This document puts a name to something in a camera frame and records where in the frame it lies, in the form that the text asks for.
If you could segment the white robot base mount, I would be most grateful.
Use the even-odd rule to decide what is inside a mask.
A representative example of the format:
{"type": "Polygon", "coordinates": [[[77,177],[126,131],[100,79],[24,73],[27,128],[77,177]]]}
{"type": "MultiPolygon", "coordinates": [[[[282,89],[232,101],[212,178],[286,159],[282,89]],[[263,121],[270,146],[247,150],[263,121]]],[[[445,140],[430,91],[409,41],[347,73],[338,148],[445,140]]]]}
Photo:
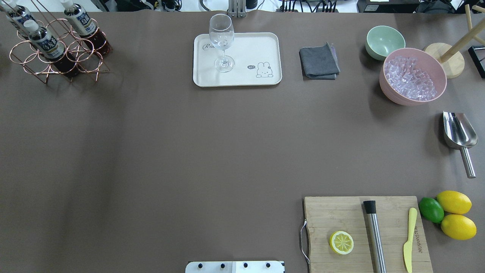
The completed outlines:
{"type": "Polygon", "coordinates": [[[193,261],[186,273],[285,273],[285,263],[277,260],[193,261]]]}

